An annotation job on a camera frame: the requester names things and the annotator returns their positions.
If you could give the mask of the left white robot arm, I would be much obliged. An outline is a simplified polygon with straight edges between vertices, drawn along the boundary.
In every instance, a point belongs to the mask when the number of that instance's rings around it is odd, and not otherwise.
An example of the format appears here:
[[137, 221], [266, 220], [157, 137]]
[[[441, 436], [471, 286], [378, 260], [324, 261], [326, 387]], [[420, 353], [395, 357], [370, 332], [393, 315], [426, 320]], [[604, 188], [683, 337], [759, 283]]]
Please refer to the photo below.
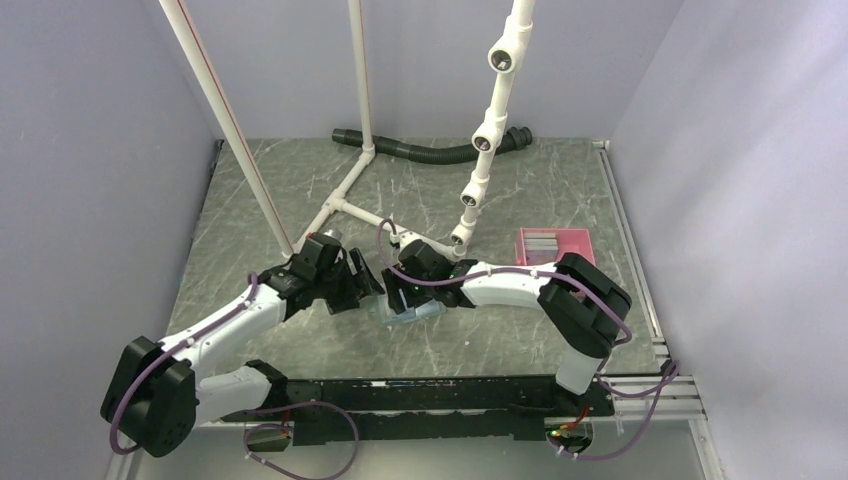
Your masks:
[[249, 274], [247, 288], [213, 314], [161, 340], [139, 336], [124, 347], [100, 408], [111, 449], [162, 457], [195, 427], [232, 413], [279, 417], [288, 394], [277, 369], [253, 360], [221, 375], [212, 370], [231, 350], [317, 300], [338, 314], [384, 292], [359, 249], [347, 250], [328, 234], [309, 235], [287, 262]]

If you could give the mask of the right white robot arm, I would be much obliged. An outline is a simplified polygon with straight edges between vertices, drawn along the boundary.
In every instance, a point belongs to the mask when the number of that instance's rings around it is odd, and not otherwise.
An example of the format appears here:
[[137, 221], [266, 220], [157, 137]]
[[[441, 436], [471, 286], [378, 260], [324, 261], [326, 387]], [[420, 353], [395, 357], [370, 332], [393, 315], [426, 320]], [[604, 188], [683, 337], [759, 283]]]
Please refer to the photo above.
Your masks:
[[386, 255], [381, 259], [389, 307], [396, 314], [430, 301], [447, 308], [500, 305], [543, 312], [566, 342], [550, 391], [553, 406], [564, 415], [588, 404], [593, 378], [614, 347], [632, 337], [624, 323], [631, 296], [578, 253], [535, 266], [496, 265], [451, 261], [414, 240], [396, 263]]

